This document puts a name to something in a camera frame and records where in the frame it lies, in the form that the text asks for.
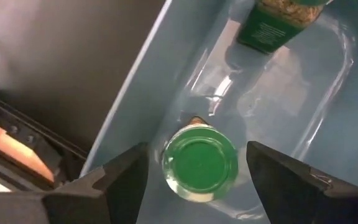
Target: green jar lid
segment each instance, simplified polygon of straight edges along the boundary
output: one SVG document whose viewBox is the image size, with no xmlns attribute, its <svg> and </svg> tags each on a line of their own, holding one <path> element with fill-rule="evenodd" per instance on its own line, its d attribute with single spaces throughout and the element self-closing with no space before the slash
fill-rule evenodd
<svg viewBox="0 0 358 224">
<path fill-rule="evenodd" d="M 319 6 L 322 4 L 327 4 L 329 1 L 331 0 L 291 0 L 291 2 L 304 6 Z"/>
<path fill-rule="evenodd" d="M 194 202 L 222 197 L 238 173 L 237 152 L 214 128 L 201 125 L 173 137 L 163 155 L 163 172 L 179 196 Z"/>
</svg>

